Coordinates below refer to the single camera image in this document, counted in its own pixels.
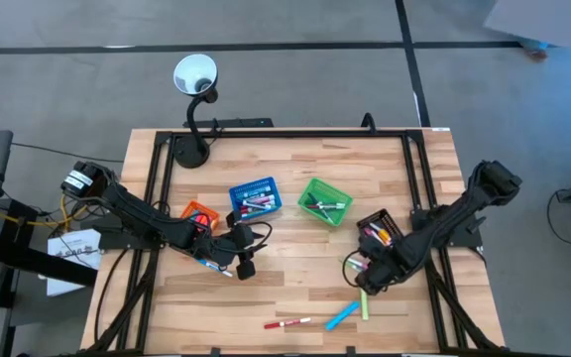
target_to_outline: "orange basket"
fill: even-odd
[[[205,213],[210,218],[210,228],[215,229],[217,228],[217,224],[219,223],[219,213],[215,212],[214,210],[206,207],[205,205],[199,203],[196,200],[192,200],[188,203],[188,206],[184,209],[184,212],[180,216],[180,218],[187,218],[194,214],[195,211]]]

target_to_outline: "blue basket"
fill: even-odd
[[[275,207],[271,209],[266,209],[259,212],[247,213],[242,220],[248,220],[255,217],[259,217],[266,213],[274,212],[282,207],[282,199],[279,197],[279,191],[277,190],[277,184],[274,178],[262,178],[256,181],[240,184],[238,186],[231,187],[228,192],[230,194],[230,201],[233,203],[233,209],[238,211],[240,205],[244,198],[251,197],[255,194],[263,193],[269,190],[271,194],[275,196]]]

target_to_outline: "lamp base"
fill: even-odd
[[[208,146],[206,146],[205,149],[204,152],[201,152],[197,146],[195,137],[186,135],[177,139],[175,148],[173,149],[173,157],[181,167],[195,169],[202,166],[202,164],[208,160],[210,149]]]

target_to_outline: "green marker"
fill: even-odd
[[[363,321],[369,319],[369,308],[367,307],[367,293],[361,289],[361,312],[363,313]]]

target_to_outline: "wooden tabletop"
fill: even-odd
[[[153,129],[132,132],[123,167],[121,184],[140,197],[144,195],[155,133]],[[425,129],[424,138],[438,202],[450,203],[464,190],[452,135]],[[421,178],[415,148],[413,157]],[[161,160],[156,195],[163,168]],[[268,247],[254,259],[257,275],[242,282],[210,271],[172,249],[163,250],[146,352],[209,353],[211,347],[220,347],[223,353],[340,353],[345,346],[372,353],[437,351],[423,272],[370,297],[368,321],[363,321],[357,310],[334,331],[324,328],[324,323],[343,307],[359,300],[359,291],[343,281],[339,262],[357,247],[356,221],[386,208],[400,229],[405,234],[410,232],[411,200],[400,140],[219,139],[201,168],[187,170],[174,164],[171,215],[179,216],[191,199],[197,199],[225,216],[231,210],[229,187],[268,176],[275,178],[284,205],[265,216],[275,231]],[[296,205],[315,177],[354,197],[340,227],[330,227]],[[423,182],[419,185],[424,193]],[[484,264],[468,249],[449,252],[462,305],[489,338],[503,344]],[[102,258],[81,348],[93,343],[100,291],[118,254],[109,252]],[[101,310],[101,331],[122,306],[131,254],[118,265],[110,282]],[[232,272],[236,265],[230,266]],[[140,305],[134,311],[128,347],[135,345]],[[453,344],[446,307],[444,315],[449,343]],[[308,316],[312,323],[269,330],[263,327],[268,322]]]

